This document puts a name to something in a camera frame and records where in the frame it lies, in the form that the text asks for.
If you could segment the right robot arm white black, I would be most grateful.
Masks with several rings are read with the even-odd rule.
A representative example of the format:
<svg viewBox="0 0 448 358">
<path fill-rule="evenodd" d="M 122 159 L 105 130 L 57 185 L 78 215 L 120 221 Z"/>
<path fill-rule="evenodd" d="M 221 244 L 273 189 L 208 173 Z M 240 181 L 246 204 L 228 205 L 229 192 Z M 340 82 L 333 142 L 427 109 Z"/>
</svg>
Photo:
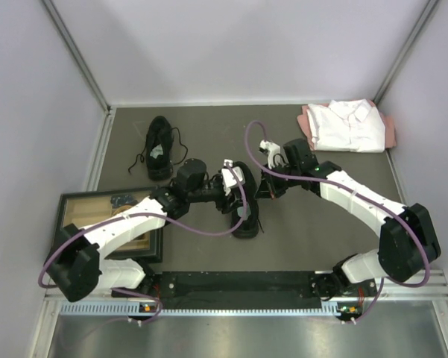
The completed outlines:
<svg viewBox="0 0 448 358">
<path fill-rule="evenodd" d="M 378 248 L 337 263 L 329 276 L 335 290 L 350 295 L 366 280 L 408 279 L 441 255 L 429 211 L 421 204 L 406 206 L 387 199 L 352 179 L 331 161 L 319 163 L 305 139 L 284 146 L 262 140 L 267 157 L 257 198 L 279 198 L 299 186 L 329 201 L 367 225 L 379 238 Z"/>
</svg>

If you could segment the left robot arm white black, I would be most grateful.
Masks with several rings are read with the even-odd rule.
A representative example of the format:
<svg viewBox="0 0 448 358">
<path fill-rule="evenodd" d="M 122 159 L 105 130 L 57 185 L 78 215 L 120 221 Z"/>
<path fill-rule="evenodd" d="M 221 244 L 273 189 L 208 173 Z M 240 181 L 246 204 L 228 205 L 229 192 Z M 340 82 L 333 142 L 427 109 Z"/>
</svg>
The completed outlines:
<svg viewBox="0 0 448 358">
<path fill-rule="evenodd" d="M 111 260 L 109 256 L 143 234 L 167 224 L 179 225 L 179 218 L 193 203 L 213 202 L 222 213 L 237 206 L 247 208 L 246 181 L 242 165 L 232 160 L 225 160 L 212 178 L 206 176 L 203 161 L 187 160 L 170 184 L 151 191 L 131 208 L 96 224 L 65 226 L 44 262 L 39 286 L 59 289 L 70 302 L 108 289 L 149 294 L 154 278 L 146 273 L 144 264 L 134 259 Z"/>
</svg>

